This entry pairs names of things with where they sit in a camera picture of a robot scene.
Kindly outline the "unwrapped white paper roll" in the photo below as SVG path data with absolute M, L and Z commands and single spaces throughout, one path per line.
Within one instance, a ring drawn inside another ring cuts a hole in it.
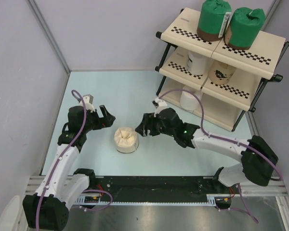
M 184 90 L 192 92 L 196 95 L 200 100 L 202 98 L 203 92 L 200 90 L 193 89 L 187 85 L 183 87 Z M 199 102 L 198 100 L 186 91 L 182 91 L 181 98 L 180 98 L 180 105 L 183 109 L 188 111 L 194 111 L 198 108 Z

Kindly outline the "beige three-tier shelf rack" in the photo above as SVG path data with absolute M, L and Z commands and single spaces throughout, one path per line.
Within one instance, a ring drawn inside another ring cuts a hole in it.
M 259 32 L 248 50 L 236 50 L 223 40 L 206 41 L 197 34 L 200 12 L 184 8 L 156 36 L 174 47 L 165 50 L 156 67 L 163 78 L 157 95 L 191 113 L 234 131 L 269 82 L 280 82 L 275 68 L 289 42 Z

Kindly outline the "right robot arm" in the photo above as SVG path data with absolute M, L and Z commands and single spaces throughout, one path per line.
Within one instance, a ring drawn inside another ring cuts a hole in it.
M 205 134 L 200 126 L 183 122 L 172 108 L 158 114 L 145 113 L 135 131 L 143 137 L 168 135 L 183 148 L 210 150 L 236 160 L 236 165 L 220 167 L 213 176 L 212 186 L 218 193 L 247 181 L 266 187 L 278 162 L 277 155 L 262 137 L 254 135 L 247 140 L 232 140 Z

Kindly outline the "brown paper roll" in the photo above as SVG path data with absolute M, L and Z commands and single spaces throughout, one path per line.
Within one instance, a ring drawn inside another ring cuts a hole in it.
M 229 82 L 235 71 L 236 67 L 214 60 L 208 72 L 208 77 L 214 84 L 224 85 Z

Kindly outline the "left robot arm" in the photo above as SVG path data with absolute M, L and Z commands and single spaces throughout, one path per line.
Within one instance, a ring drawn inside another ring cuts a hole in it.
M 90 103 L 69 108 L 68 121 L 63 125 L 48 173 L 34 194 L 23 199 L 30 228 L 62 231 L 77 198 L 83 191 L 90 193 L 96 189 L 97 181 L 92 169 L 78 168 L 69 183 L 66 179 L 87 140 L 87 133 L 111 127 L 116 119 L 104 105 L 100 109 L 102 117 Z

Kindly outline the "cream paper roll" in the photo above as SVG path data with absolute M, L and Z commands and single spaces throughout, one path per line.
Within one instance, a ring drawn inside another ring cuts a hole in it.
M 118 152 L 130 154 L 139 147 L 138 133 L 130 127 L 119 127 L 114 134 L 114 141 Z

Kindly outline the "green roll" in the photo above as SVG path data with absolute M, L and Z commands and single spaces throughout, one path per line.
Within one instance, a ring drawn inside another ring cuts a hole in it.
M 197 35 L 207 42 L 222 39 L 232 8 L 224 0 L 206 0 L 202 4 Z
M 249 50 L 264 22 L 263 9 L 236 9 L 224 35 L 225 44 L 236 50 Z

